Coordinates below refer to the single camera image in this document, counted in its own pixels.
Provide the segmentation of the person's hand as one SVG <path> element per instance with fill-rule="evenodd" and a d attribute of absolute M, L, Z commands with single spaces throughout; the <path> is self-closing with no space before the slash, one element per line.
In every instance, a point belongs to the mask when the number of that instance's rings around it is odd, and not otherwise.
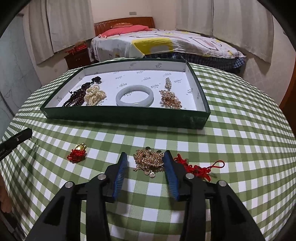
<path fill-rule="evenodd" d="M 11 212 L 11 199 L 8 196 L 6 187 L 3 181 L 2 176 L 0 177 L 0 202 L 1 202 L 1 211 L 4 213 Z"/>

